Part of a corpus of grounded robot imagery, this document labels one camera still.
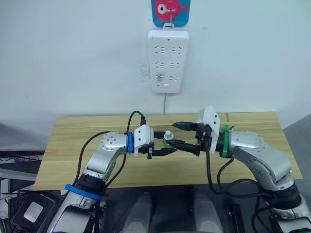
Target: black clamp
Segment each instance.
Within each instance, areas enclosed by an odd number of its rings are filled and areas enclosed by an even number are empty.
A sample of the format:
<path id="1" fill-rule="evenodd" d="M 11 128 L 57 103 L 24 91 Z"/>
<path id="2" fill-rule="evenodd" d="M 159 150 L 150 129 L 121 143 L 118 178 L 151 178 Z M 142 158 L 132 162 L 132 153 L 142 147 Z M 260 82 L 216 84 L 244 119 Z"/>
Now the black clamp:
<path id="1" fill-rule="evenodd" d="M 164 138 L 165 132 L 154 132 L 154 137 L 158 139 Z M 145 147 L 139 148 L 139 153 L 148 154 L 147 159 L 152 159 L 153 156 L 165 156 L 177 151 L 177 149 L 173 148 L 161 148 L 160 150 L 155 150 L 154 143 Z"/>
<path id="2" fill-rule="evenodd" d="M 210 146 L 212 129 L 209 125 L 180 121 L 174 123 L 173 126 L 185 131 L 196 131 L 195 138 L 197 139 L 197 142 L 193 145 L 176 139 L 166 140 L 166 142 L 172 147 L 200 156 L 200 151 L 206 151 L 205 142 L 208 142 L 208 145 Z"/>

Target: silver robotic arm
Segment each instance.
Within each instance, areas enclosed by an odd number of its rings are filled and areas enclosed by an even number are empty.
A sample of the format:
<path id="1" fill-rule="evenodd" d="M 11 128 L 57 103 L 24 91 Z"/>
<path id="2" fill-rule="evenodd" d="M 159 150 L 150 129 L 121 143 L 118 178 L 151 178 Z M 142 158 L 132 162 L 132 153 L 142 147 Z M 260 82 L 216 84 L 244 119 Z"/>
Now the silver robotic arm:
<path id="1" fill-rule="evenodd" d="M 91 156 L 82 175 L 73 185 L 67 184 L 66 197 L 47 228 L 48 233 L 90 233 L 95 218 L 92 212 L 105 196 L 106 183 L 115 167 L 117 158 L 126 153 L 147 153 L 152 156 L 167 155 L 176 149 L 154 150 L 154 138 L 163 138 L 164 132 L 154 132 L 143 124 L 134 131 L 121 134 L 106 133 L 100 139 L 96 152 Z"/>
<path id="2" fill-rule="evenodd" d="M 229 126 L 226 131 L 220 132 L 220 120 L 212 106 L 199 113 L 197 123 L 177 122 L 173 126 L 196 131 L 197 143 L 192 145 L 180 140 L 168 140 L 171 146 L 197 156 L 200 151 L 218 151 L 223 158 L 234 157 L 252 171 L 261 192 L 271 196 L 262 198 L 269 203 L 273 213 L 270 217 L 273 232 L 311 231 L 311 212 L 298 192 L 291 173 L 292 164 L 283 152 L 270 147 L 253 132 L 233 131 Z"/>
<path id="3" fill-rule="evenodd" d="M 231 132 L 228 151 L 247 165 L 262 189 L 272 196 L 265 200 L 272 207 L 273 232 L 311 231 L 311 212 L 298 192 L 292 164 L 284 153 L 270 147 L 256 133 L 247 131 Z"/>

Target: wooden tabletop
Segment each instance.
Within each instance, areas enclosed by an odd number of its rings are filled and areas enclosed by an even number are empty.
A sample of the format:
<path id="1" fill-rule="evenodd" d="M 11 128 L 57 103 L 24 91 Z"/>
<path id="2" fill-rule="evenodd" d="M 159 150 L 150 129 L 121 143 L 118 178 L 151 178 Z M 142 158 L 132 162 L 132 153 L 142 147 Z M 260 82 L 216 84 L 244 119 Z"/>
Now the wooden tabletop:
<path id="1" fill-rule="evenodd" d="M 268 144 L 283 151 L 292 162 L 292 172 L 296 179 L 302 175 L 288 145 L 286 137 L 275 113 L 221 113 L 221 127 L 234 125 L 237 131 L 253 131 L 261 135 Z M 174 128 L 172 123 L 178 121 L 196 122 L 197 114 L 188 115 L 150 115 L 146 116 L 147 124 L 155 131 L 171 130 L 177 139 L 195 143 L 195 132 L 186 132 Z M 134 116 L 130 130 L 139 126 L 140 117 Z M 126 131 L 128 116 L 78 116 L 59 117 L 51 134 L 50 141 L 43 156 L 43 161 L 35 182 L 35 190 L 60 190 L 67 183 L 72 183 L 76 174 L 79 153 L 83 144 L 94 134 L 101 131 L 123 133 Z M 100 137 L 95 138 L 86 148 L 82 168 L 98 147 Z M 155 148 L 161 148 L 162 140 L 155 141 Z M 123 155 L 117 161 L 113 174 L 119 169 Z M 227 162 L 218 154 L 210 158 L 213 182 L 219 168 Z M 234 161 L 222 173 L 222 182 L 229 183 L 241 178 L 253 179 L 249 169 L 239 161 Z M 200 157 L 177 151 L 167 156 L 147 160 L 146 154 L 127 156 L 121 174 L 110 187 L 135 187 L 175 184 L 207 183 L 206 156 Z"/>

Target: blue connector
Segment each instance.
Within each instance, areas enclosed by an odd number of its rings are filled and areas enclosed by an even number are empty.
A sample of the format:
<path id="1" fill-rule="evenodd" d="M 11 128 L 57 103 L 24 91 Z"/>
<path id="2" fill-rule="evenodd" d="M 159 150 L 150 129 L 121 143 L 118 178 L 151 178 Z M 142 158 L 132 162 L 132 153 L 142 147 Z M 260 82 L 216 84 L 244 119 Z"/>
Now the blue connector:
<path id="1" fill-rule="evenodd" d="M 92 194 L 92 193 L 88 193 L 86 191 L 83 191 L 81 189 L 75 188 L 73 187 L 71 184 L 67 184 L 65 186 L 65 189 L 68 191 L 71 191 L 73 193 L 79 194 L 83 197 L 87 197 L 87 198 L 92 198 L 94 200 L 101 200 L 102 196 L 96 195 L 96 194 Z"/>
<path id="2" fill-rule="evenodd" d="M 132 132 L 128 132 L 128 135 L 127 135 L 127 138 L 128 138 L 128 147 L 127 147 L 127 151 L 129 153 L 133 153 L 133 142 L 132 142 Z"/>

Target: blue sign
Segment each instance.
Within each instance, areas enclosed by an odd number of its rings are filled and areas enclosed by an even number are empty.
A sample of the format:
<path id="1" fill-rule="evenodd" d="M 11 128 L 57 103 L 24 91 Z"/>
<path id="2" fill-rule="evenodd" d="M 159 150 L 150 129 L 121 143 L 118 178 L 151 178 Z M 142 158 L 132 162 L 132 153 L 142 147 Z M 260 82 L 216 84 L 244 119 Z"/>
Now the blue sign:
<path id="1" fill-rule="evenodd" d="M 151 0 L 151 7 L 154 24 L 159 28 L 170 22 L 170 14 L 175 27 L 188 23 L 190 0 Z"/>

